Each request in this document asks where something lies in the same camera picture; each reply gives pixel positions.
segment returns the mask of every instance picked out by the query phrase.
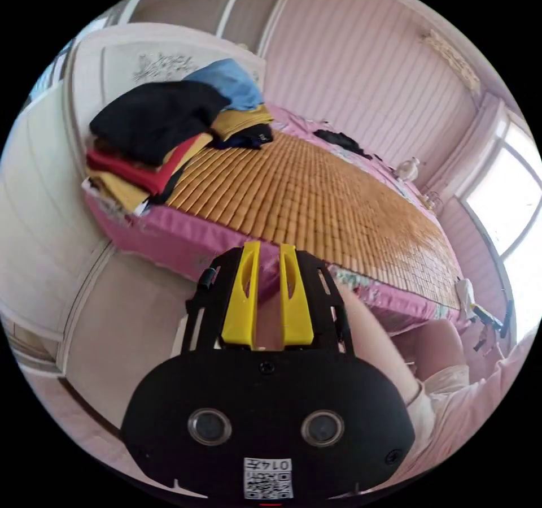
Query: stack of clothes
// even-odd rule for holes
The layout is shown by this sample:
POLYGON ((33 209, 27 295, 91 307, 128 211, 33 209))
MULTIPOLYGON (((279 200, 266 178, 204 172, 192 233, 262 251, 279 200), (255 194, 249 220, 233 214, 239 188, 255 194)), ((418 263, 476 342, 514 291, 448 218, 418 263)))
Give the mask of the stack of clothes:
POLYGON ((204 148, 259 149, 273 141, 272 121, 256 84, 232 59, 182 81, 142 84, 91 121, 88 181, 104 199, 141 214, 167 204, 204 148))

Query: screw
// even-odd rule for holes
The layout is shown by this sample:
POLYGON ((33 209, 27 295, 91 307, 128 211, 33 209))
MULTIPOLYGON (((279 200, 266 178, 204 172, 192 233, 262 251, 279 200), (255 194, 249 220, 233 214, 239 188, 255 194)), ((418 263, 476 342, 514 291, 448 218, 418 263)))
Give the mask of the screw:
POLYGON ((260 363, 260 372, 262 374, 273 374, 275 372, 275 365, 269 361, 263 361, 260 363))
POLYGON ((391 450, 384 459, 384 462, 386 464, 392 465, 395 464, 399 458, 402 456, 403 451, 402 450, 391 450))

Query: blue clothing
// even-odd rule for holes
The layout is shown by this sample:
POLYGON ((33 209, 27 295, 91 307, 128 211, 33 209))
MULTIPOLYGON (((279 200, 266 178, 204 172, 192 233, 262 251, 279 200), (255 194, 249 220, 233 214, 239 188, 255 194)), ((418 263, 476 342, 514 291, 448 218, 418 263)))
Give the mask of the blue clothing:
POLYGON ((223 111, 253 111, 264 102, 252 77, 232 58, 213 62, 183 80, 208 84, 231 99, 223 111))

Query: qr code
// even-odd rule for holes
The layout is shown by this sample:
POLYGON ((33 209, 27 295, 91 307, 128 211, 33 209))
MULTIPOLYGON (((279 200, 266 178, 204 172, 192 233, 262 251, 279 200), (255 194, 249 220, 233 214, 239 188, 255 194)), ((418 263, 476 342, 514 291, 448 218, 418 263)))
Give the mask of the qr code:
POLYGON ((291 459, 244 459, 244 497, 293 498, 291 459))

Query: red clothing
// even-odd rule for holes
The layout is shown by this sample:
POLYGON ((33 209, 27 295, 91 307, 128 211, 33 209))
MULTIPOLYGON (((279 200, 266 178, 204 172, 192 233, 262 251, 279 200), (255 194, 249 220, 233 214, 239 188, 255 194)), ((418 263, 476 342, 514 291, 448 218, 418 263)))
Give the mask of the red clothing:
POLYGON ((86 162, 91 169, 113 173, 155 196, 164 191, 169 179, 178 169, 183 156, 198 137, 200 135, 196 135, 176 146, 169 159, 156 169, 137 167, 133 163, 104 154, 99 150, 89 150, 86 153, 86 162))

